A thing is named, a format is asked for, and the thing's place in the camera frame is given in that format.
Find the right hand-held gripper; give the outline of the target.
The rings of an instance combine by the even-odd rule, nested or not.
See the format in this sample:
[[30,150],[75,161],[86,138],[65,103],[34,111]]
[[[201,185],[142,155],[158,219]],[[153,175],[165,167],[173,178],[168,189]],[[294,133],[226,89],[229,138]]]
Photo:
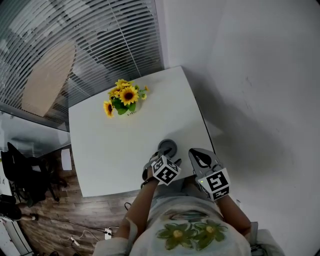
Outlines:
[[230,178],[213,151],[191,148],[188,156],[200,190],[211,200],[216,201],[230,192]]

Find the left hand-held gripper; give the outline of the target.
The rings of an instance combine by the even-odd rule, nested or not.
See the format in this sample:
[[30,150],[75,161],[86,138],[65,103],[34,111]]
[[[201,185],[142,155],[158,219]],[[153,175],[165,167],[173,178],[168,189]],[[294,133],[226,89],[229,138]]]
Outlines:
[[173,161],[169,156],[170,149],[162,147],[155,152],[149,162],[143,167],[142,179],[146,182],[148,178],[148,170],[152,170],[152,178],[157,179],[166,186],[172,183],[180,174],[182,159]]

